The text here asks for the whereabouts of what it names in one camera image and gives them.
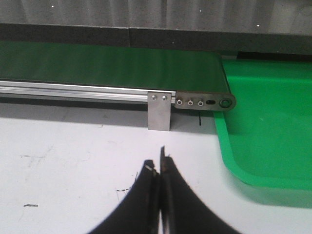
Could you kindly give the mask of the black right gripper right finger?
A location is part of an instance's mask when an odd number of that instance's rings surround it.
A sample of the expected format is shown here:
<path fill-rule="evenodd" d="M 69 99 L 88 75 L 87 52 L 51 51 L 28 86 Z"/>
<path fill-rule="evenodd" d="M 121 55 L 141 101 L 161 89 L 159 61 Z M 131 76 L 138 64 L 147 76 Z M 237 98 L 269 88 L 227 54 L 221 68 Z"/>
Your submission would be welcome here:
<path fill-rule="evenodd" d="M 173 159 L 160 150 L 160 208 L 164 234 L 237 234 L 210 210 L 182 177 Z"/>

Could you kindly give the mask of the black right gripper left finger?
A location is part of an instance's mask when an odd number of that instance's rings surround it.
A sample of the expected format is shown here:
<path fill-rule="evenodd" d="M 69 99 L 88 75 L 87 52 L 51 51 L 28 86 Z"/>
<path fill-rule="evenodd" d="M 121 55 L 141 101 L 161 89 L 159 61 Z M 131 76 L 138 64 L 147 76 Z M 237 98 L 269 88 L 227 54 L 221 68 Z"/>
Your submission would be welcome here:
<path fill-rule="evenodd" d="M 157 234 L 159 226 L 160 175 L 151 159 L 142 169 L 125 198 L 92 234 Z"/>

